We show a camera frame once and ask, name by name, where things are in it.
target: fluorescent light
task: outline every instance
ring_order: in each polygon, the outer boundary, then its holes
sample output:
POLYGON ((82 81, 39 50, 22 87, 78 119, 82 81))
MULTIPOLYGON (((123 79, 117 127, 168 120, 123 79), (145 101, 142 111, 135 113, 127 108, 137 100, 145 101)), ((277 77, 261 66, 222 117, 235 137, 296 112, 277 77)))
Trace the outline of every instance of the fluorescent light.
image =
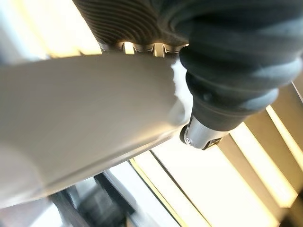
POLYGON ((173 183, 149 151, 134 159, 186 226, 209 227, 205 219, 173 183))
POLYGON ((23 19, 31 30, 44 42, 50 55, 55 57, 79 55, 62 22, 56 16, 52 1, 20 0, 16 5, 19 6, 23 19))
POLYGON ((298 194, 248 127, 241 123, 231 131, 231 136, 278 205, 290 207, 298 194))
POLYGON ((274 109, 269 105, 266 108, 268 115, 270 116, 271 120, 275 124, 276 128, 278 129, 280 135, 282 136, 285 144, 288 146, 290 152, 294 156, 296 162, 298 163, 299 167, 303 171, 303 151, 300 149, 299 145, 295 142, 292 135, 289 133, 287 128, 284 126, 274 109))
POLYGON ((202 151, 173 138, 153 151, 213 227, 279 224, 217 146, 202 151))

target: bright light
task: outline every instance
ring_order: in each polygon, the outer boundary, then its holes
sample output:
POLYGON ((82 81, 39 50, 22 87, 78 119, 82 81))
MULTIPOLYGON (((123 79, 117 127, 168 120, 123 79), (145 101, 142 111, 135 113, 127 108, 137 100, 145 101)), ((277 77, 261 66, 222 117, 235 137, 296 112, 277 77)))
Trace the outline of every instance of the bright light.
POLYGON ((303 171, 303 151, 300 149, 299 145, 295 142, 292 135, 289 133, 287 128, 284 126, 274 109, 269 105, 266 108, 268 115, 270 116, 271 120, 275 124, 276 128, 278 129, 280 135, 282 136, 285 144, 288 146, 290 152, 294 156, 296 162, 298 163, 299 167, 303 171))
POLYGON ((61 216, 57 207, 52 204, 42 215, 40 215, 30 227, 61 227, 61 216))
POLYGON ((134 159, 186 225, 193 227, 209 226, 169 176, 163 171, 149 151, 138 155, 134 159))
POLYGON ((124 49, 126 54, 134 54, 133 44, 130 42, 124 43, 124 49))
MULTIPOLYGON (((213 227, 279 224, 217 146, 202 151, 173 138, 153 151, 213 227)), ((138 163, 157 187, 163 185, 163 196, 169 203, 179 202, 177 194, 170 193, 170 186, 162 182, 168 181, 162 176, 165 174, 155 172, 157 167, 142 158, 138 163)), ((192 222, 188 226, 199 225, 192 222)))
POLYGON ((241 123, 231 131, 231 136, 278 205, 290 207, 298 194, 248 127, 241 123))

